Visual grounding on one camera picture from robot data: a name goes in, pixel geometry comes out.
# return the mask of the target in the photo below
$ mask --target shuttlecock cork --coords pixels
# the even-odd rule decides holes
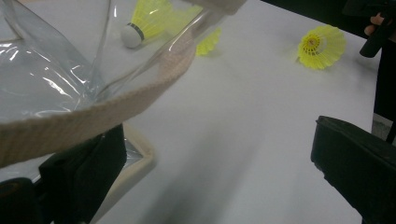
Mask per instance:
[[[131,22],[124,26],[120,36],[128,48],[138,47],[142,41],[159,35],[164,21],[172,10],[168,0],[137,0]]]
[[[187,9],[173,9],[172,13],[166,20],[165,31],[170,35],[177,35],[201,11],[202,8],[199,6],[192,6],[188,7]],[[201,42],[197,44],[195,54],[202,56],[213,50],[219,42],[220,35],[221,29],[217,28],[215,31],[206,36]]]
[[[298,46],[300,63],[312,69],[324,69],[337,62],[345,51],[344,34],[330,25],[318,26],[303,36]]]

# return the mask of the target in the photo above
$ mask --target beige strap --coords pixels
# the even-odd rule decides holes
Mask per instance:
[[[0,168],[68,149],[143,112],[187,71],[194,55],[193,50],[165,51],[155,81],[107,102],[49,118],[0,124]]]

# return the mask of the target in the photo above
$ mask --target human hand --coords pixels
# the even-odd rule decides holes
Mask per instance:
[[[364,29],[364,33],[367,35],[371,35],[375,29],[376,26],[381,25],[382,21],[384,20],[384,18],[382,18],[380,16],[380,13],[376,14],[376,16],[370,18],[370,22],[372,23],[371,25],[367,26]],[[389,37],[389,40],[393,41],[396,43],[396,31],[393,32],[393,34]]]

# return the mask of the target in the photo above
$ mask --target white table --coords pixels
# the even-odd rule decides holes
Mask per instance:
[[[213,55],[129,121],[158,164],[99,223],[361,223],[310,152],[319,115],[371,130],[378,58],[346,33],[338,63],[303,67],[317,25],[258,0],[228,18]]]

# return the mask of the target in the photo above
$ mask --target finger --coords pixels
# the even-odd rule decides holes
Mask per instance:
[[[370,22],[375,25],[380,25],[384,18],[380,16],[380,13],[376,14],[376,16],[370,18]]]
[[[375,31],[375,26],[374,25],[369,25],[364,29],[364,33],[366,35],[371,35]]]

